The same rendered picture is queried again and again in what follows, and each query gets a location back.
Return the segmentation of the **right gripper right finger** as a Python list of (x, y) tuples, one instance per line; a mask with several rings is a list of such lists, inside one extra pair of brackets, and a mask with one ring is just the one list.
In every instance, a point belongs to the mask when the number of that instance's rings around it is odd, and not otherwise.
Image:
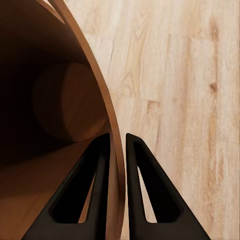
[[(126, 134), (129, 240), (211, 240), (145, 141)], [(157, 223), (146, 220), (140, 169)]]

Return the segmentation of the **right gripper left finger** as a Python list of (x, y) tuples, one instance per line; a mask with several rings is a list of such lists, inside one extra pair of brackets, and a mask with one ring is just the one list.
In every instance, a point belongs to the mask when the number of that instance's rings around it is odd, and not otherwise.
[(109, 133), (93, 139), (21, 240), (105, 240), (110, 151)]

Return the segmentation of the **trash can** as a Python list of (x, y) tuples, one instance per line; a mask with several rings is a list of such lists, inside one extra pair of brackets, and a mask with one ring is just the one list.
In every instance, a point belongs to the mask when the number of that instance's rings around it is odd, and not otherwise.
[[(105, 240), (126, 201), (116, 113), (63, 0), (0, 0), (0, 240), (21, 240), (93, 139), (110, 134)], [(78, 223), (86, 220), (94, 179)]]

